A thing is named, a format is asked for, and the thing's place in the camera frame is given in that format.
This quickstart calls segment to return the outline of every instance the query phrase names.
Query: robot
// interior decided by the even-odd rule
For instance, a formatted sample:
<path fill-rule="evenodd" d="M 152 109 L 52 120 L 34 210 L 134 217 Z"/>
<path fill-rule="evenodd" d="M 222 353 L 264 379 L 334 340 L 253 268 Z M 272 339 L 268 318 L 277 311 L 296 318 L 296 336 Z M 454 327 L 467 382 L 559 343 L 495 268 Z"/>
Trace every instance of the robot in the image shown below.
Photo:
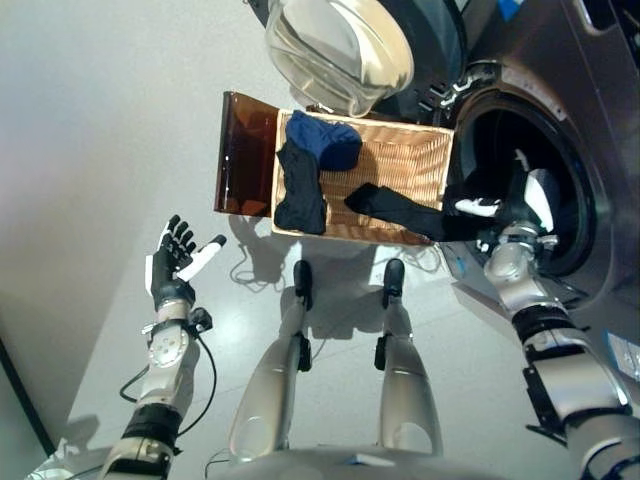
<path fill-rule="evenodd" d="M 622 382 L 540 281 L 538 261 L 557 241 L 550 234 L 552 188 L 542 181 L 541 172 L 528 172 L 526 162 L 518 171 L 508 198 L 491 202 L 497 208 L 474 209 L 487 204 L 480 199 L 458 204 L 462 212 L 495 217 L 499 227 L 495 235 L 485 236 L 490 260 L 484 272 L 523 345 L 527 393 L 540 421 L 536 431 L 566 445 L 576 478 L 640 478 L 640 420 L 632 415 Z M 197 342 L 211 328 L 209 314 L 193 309 L 195 292 L 189 280 L 225 243 L 218 236 L 195 252 L 191 237 L 187 223 L 174 216 L 157 251 L 147 257 L 147 289 L 156 310 L 148 330 L 148 373 L 100 479 L 171 478 L 176 438 L 192 398 Z M 313 306 L 313 280 L 311 266 L 301 260 L 294 268 L 296 301 L 285 312 L 279 336 L 260 360 L 238 407 L 229 443 L 232 467 L 222 478 L 495 478 L 440 456 L 437 411 L 402 306 L 403 277 L 402 262 L 389 261 L 381 300 L 386 316 L 374 362 L 385 372 L 377 445 L 289 448 L 296 374 L 311 368 L 304 317 Z"/>

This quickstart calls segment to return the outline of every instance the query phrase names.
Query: white fingertip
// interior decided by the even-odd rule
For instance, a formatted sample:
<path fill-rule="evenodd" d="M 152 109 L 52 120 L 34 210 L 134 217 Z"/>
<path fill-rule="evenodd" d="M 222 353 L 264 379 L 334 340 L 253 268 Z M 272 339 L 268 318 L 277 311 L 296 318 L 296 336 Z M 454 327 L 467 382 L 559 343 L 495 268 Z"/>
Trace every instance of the white fingertip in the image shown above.
<path fill-rule="evenodd" d="M 458 200 L 455 207 L 459 212 L 477 215 L 478 217 L 495 217 L 500 207 L 500 201 L 496 200 L 493 205 L 481 205 L 482 200 L 482 198 Z"/>
<path fill-rule="evenodd" d="M 202 250 L 191 255 L 192 262 L 180 270 L 176 276 L 185 282 L 195 277 L 204 266 L 220 251 L 222 246 L 217 242 L 207 244 Z"/>
<path fill-rule="evenodd" d="M 524 189 L 524 201 L 540 219 L 541 227 L 547 232 L 553 230 L 553 215 L 547 195 L 540 182 L 533 176 L 527 177 L 527 185 Z"/>
<path fill-rule="evenodd" d="M 153 255 L 144 257 L 144 289 L 151 295 L 151 279 L 153 278 Z"/>

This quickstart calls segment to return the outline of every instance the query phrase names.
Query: white wall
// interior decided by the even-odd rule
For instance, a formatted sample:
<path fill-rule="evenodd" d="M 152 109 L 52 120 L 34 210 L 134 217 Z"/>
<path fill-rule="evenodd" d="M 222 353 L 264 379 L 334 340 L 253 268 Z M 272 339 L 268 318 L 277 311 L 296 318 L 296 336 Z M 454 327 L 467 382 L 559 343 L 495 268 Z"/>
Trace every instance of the white wall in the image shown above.
<path fill-rule="evenodd" d="M 0 465 L 3 478 L 24 478 L 44 459 L 42 445 L 0 366 Z"/>

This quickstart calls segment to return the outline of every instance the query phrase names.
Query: brown translucent lid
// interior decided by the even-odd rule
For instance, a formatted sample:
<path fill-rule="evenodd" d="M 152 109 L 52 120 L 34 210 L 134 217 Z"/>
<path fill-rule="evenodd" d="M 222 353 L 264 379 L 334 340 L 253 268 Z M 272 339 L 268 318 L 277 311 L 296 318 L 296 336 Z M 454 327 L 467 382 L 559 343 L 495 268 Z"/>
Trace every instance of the brown translucent lid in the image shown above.
<path fill-rule="evenodd" d="M 214 210 L 268 217 L 278 109 L 225 92 Z"/>

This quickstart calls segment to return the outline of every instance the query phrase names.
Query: blue cloth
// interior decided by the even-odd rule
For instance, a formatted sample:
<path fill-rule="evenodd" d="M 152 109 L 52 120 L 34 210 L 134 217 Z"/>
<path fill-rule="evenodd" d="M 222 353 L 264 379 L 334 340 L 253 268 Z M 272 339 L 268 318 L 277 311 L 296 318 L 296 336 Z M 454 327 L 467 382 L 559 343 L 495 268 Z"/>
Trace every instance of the blue cloth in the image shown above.
<path fill-rule="evenodd" d="M 362 139 L 346 123 L 327 123 L 296 110 L 285 132 L 287 141 L 310 152 L 321 170 L 351 170 L 358 163 Z"/>

